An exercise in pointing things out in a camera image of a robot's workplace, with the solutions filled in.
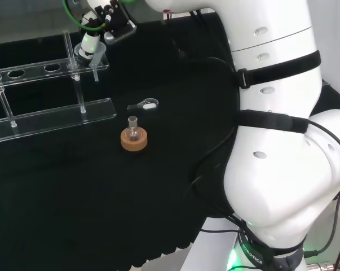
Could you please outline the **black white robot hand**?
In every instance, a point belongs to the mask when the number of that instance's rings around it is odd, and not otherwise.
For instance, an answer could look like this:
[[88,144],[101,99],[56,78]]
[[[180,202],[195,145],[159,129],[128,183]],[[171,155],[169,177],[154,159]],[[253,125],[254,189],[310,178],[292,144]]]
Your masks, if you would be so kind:
[[89,11],[80,21],[84,35],[78,58],[90,64],[101,41],[114,45],[135,33],[136,25],[119,1],[85,1],[85,7]]

